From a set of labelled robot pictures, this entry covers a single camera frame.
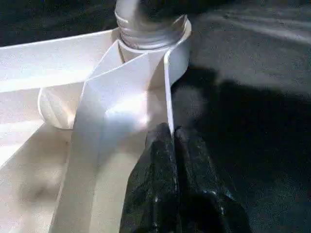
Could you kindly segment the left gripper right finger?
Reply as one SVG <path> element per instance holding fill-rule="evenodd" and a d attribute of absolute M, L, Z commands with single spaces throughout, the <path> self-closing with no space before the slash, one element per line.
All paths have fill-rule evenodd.
<path fill-rule="evenodd" d="M 195 130 L 174 132 L 183 233 L 249 233 L 248 216 Z"/>

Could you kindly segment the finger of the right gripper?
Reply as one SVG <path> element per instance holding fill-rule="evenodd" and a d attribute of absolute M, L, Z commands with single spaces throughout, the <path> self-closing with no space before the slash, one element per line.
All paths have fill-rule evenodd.
<path fill-rule="evenodd" d="M 142 13 L 151 20 L 199 14 L 219 6 L 218 0 L 140 0 Z"/>

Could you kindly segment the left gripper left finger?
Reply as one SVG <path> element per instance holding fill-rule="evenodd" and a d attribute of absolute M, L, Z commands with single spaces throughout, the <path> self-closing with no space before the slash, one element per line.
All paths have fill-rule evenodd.
<path fill-rule="evenodd" d="M 124 233 L 174 233 L 179 186 L 171 132 L 160 123 L 145 138 L 145 148 L 127 182 L 122 209 Z"/>

